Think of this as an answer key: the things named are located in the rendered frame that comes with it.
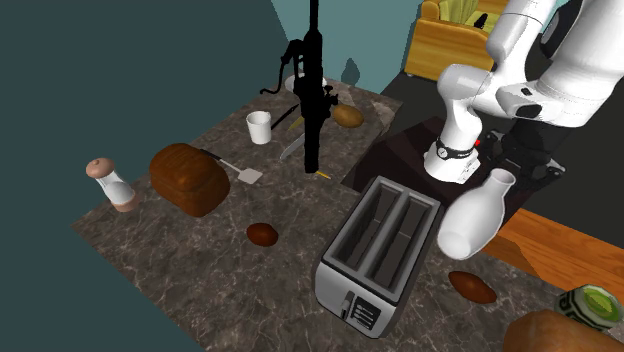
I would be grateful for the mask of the white vase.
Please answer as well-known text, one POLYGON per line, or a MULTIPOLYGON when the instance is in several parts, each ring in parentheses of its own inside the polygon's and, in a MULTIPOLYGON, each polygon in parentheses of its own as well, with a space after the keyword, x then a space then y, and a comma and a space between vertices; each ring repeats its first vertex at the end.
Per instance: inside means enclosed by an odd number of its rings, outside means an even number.
POLYGON ((454 260, 465 260, 483 249, 502 225, 504 198, 515 182, 511 172, 495 168, 481 186, 458 197, 440 224, 440 250, 454 260))

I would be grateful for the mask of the orange wooden furniture piece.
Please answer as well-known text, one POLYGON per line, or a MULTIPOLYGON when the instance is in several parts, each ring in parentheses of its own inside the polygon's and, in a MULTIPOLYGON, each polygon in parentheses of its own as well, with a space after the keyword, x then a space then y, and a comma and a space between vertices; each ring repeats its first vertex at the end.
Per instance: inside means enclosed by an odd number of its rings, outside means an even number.
POLYGON ((592 284, 624 304, 624 249, 518 210, 485 253, 562 290, 592 284))

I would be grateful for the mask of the dark robot stand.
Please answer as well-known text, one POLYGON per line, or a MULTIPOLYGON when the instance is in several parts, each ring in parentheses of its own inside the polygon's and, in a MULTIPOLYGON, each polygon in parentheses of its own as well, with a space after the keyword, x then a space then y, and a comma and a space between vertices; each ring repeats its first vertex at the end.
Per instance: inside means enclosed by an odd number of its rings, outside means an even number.
POLYGON ((481 185, 497 165, 480 156, 480 167, 463 184, 431 177, 424 169, 423 156, 443 125, 441 118, 431 117, 394 135, 380 137, 352 167, 342 184, 361 192, 371 180, 383 176, 449 206, 464 192, 481 185))

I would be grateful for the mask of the yellow sofa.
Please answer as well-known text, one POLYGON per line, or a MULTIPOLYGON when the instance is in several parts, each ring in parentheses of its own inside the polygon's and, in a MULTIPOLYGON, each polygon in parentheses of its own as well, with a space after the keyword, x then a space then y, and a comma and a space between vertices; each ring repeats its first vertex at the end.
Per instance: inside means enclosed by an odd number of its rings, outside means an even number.
POLYGON ((509 0, 423 0, 404 72, 432 81, 451 64, 489 71, 486 41, 509 0))

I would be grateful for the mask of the dark brown oval bun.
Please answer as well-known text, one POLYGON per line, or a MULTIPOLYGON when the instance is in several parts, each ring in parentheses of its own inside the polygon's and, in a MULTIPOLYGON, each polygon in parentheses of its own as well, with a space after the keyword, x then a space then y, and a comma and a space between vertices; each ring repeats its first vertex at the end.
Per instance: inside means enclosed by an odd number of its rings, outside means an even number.
POLYGON ((478 304, 490 304, 497 300, 497 294, 478 276, 452 271, 448 279, 453 288, 464 298, 478 304))

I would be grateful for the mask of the green-lidded patterned jar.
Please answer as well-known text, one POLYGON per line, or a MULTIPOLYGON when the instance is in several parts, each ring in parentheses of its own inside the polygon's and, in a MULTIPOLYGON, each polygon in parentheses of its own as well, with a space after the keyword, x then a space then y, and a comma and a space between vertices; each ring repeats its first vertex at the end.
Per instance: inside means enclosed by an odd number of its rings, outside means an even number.
POLYGON ((624 306, 616 296, 591 284, 560 294, 554 311, 600 332, 624 322, 624 306))

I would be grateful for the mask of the light brown bread loaf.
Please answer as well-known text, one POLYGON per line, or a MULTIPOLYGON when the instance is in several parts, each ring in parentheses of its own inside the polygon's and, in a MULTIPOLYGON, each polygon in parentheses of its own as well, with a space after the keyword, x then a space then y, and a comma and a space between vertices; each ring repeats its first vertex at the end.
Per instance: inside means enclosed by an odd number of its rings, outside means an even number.
POLYGON ((502 352, 624 352, 624 343, 554 311, 541 310, 509 325, 502 352))

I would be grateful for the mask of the brown potato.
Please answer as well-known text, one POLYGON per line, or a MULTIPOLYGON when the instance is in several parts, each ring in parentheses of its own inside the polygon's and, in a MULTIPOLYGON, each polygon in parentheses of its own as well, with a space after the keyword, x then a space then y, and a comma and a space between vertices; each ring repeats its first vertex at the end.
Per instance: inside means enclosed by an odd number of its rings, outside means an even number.
POLYGON ((364 122, 363 114, 355 107, 338 104, 332 113, 334 121, 344 128, 358 128, 364 122))

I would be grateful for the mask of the silver two-slot toaster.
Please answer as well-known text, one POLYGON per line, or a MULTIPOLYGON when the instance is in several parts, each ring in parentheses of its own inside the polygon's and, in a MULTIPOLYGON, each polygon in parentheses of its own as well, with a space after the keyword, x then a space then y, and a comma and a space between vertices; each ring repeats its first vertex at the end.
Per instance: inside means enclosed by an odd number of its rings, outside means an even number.
POLYGON ((400 318, 445 208, 388 178, 371 180, 319 255, 317 302, 371 338, 400 318))

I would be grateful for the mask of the silver knife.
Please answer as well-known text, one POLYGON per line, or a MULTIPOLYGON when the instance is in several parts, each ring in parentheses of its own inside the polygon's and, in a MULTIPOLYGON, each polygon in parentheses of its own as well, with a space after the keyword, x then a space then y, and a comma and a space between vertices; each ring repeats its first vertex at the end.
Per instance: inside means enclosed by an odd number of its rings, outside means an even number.
POLYGON ((302 133, 296 140, 294 140, 289 146, 287 146, 281 153, 279 159, 284 160, 291 155, 295 150, 301 147, 305 143, 305 134, 302 133))

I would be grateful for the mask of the black pen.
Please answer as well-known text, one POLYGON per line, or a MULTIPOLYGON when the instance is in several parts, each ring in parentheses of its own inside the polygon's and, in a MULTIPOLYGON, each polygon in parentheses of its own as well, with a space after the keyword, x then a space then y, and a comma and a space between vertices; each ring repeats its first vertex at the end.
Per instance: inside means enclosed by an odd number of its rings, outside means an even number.
POLYGON ((271 125, 271 130, 275 129, 285 118, 287 118, 290 114, 292 114, 300 104, 295 104, 291 106, 286 112, 284 112, 275 122, 271 125))

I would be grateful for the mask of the white plate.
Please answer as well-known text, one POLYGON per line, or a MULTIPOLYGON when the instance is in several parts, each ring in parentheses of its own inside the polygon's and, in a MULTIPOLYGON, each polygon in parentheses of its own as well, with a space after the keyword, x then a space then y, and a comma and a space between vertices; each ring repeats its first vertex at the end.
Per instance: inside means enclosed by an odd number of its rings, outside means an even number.
MULTIPOLYGON (((325 78, 322 78, 322 86, 325 87, 328 84, 325 78)), ((284 86, 287 91, 293 92, 295 86, 295 75, 291 75, 284 81, 284 86)))

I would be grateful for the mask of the white cup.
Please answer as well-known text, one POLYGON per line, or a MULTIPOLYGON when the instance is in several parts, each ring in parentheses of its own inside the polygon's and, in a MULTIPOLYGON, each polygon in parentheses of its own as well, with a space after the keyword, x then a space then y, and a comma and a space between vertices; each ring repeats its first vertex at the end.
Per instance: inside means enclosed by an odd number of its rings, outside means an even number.
POLYGON ((254 144, 264 145, 271 140, 271 114, 269 112, 251 112, 247 115, 246 122, 254 144))

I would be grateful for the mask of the dark brown round bun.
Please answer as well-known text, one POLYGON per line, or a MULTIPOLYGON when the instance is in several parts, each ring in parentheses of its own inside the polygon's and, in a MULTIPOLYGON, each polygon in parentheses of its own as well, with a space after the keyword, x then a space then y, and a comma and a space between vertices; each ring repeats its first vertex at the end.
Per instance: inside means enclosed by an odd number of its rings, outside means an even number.
POLYGON ((255 245, 262 247, 270 247, 277 243, 278 232, 267 223, 254 223, 247 227, 246 234, 248 239, 255 245))

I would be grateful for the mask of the white and tan pepper mill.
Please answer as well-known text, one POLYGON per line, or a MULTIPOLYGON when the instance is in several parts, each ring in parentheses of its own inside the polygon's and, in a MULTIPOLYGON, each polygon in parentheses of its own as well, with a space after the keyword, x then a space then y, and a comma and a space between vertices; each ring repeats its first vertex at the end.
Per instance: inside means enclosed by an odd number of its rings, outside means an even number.
POLYGON ((115 171, 115 163, 109 158, 96 158, 86 166, 86 174, 102 188, 112 206, 118 212, 129 212, 139 204, 139 196, 115 171))

